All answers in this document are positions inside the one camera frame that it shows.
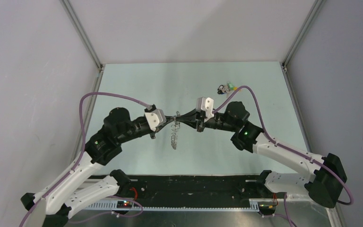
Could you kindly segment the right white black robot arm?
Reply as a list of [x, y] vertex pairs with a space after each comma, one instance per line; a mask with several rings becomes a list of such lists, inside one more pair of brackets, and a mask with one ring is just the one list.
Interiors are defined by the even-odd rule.
[[210, 110], [209, 106], [205, 106], [202, 110], [195, 109], [174, 119], [198, 132], [206, 128], [233, 132], [231, 142], [238, 150], [268, 157], [299, 175], [289, 183], [279, 183], [281, 177], [275, 172], [265, 172], [262, 174], [263, 180], [255, 185], [260, 197], [287, 192], [291, 188], [294, 193], [308, 195], [326, 208], [334, 208], [340, 202], [347, 176], [338, 156], [332, 153], [322, 156], [281, 144], [248, 120], [250, 113], [242, 102], [230, 102], [224, 113], [207, 116]]

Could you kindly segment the large silver keyring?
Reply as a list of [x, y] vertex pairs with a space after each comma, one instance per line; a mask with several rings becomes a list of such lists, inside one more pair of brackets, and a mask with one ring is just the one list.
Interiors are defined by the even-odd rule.
[[178, 138], [178, 131], [181, 127], [180, 122], [177, 121], [177, 117], [180, 117], [180, 112], [176, 111], [176, 115], [173, 117], [173, 124], [171, 125], [171, 147], [176, 150], [177, 149], [177, 138]]

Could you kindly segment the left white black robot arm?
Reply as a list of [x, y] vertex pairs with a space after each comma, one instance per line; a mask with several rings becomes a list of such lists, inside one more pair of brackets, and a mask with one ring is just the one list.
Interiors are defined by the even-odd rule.
[[176, 117], [166, 116], [154, 105], [143, 116], [131, 120], [129, 111], [117, 107], [104, 118], [102, 128], [82, 148], [73, 162], [46, 188], [35, 194], [26, 193], [21, 202], [27, 214], [20, 222], [24, 227], [63, 227], [68, 220], [88, 205], [105, 197], [125, 197], [130, 192], [130, 179], [120, 169], [103, 180], [78, 191], [90, 176], [121, 153], [125, 142], [149, 135], [155, 138]]

